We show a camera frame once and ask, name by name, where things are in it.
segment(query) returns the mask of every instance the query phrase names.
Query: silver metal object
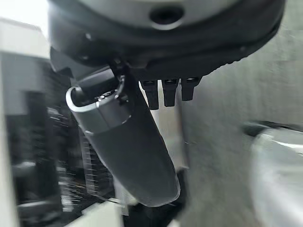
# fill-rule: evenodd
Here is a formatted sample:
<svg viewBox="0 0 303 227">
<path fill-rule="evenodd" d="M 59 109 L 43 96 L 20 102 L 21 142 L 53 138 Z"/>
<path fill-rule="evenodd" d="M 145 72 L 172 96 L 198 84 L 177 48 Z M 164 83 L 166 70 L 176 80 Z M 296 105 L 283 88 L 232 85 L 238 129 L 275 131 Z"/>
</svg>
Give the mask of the silver metal object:
<svg viewBox="0 0 303 227">
<path fill-rule="evenodd" d="M 303 133 L 270 129 L 252 146 L 251 191 L 264 227 L 303 226 Z"/>
<path fill-rule="evenodd" d="M 170 30 L 214 16 L 240 0 L 79 0 L 93 11 L 113 21 L 135 26 Z M 180 6 L 184 16 L 170 25 L 156 25 L 150 13 L 156 8 Z"/>
</svg>

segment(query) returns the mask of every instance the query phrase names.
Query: gray wall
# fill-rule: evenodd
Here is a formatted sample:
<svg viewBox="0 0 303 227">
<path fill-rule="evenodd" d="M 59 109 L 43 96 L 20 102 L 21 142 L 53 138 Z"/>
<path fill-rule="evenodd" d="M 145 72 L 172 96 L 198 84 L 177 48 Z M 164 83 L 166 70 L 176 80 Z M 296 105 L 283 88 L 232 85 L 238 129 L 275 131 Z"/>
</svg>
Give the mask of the gray wall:
<svg viewBox="0 0 303 227">
<path fill-rule="evenodd" d="M 183 123 L 189 143 L 185 227 L 259 227 L 250 198 L 246 120 L 303 125 L 303 1 L 288 0 L 279 34 L 263 49 L 202 79 Z"/>
</svg>

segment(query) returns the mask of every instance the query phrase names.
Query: screw hole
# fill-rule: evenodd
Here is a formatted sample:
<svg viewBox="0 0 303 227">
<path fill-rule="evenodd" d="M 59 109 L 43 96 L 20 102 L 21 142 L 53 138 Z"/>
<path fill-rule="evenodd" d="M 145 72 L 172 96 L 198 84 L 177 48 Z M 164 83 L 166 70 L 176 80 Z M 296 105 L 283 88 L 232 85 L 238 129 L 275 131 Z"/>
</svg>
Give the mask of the screw hole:
<svg viewBox="0 0 303 227">
<path fill-rule="evenodd" d="M 184 16 L 184 10 L 181 7 L 170 6 L 155 9 L 151 12 L 150 19 L 158 25 L 170 25 L 179 21 Z"/>
</svg>

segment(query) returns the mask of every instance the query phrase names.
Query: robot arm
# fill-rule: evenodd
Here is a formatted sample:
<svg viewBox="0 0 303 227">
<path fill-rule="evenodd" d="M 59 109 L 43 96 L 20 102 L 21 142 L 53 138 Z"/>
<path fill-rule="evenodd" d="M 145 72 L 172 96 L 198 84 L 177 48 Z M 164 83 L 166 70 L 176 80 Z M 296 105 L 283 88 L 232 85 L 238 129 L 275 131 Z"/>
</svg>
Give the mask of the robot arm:
<svg viewBox="0 0 303 227">
<path fill-rule="evenodd" d="M 285 0 L 49 0 L 55 71 L 76 80 L 67 103 L 100 159 L 142 204 L 176 199 L 179 184 L 149 109 L 192 100 L 201 78 L 278 31 Z M 148 98 L 145 103 L 141 83 Z"/>
</svg>

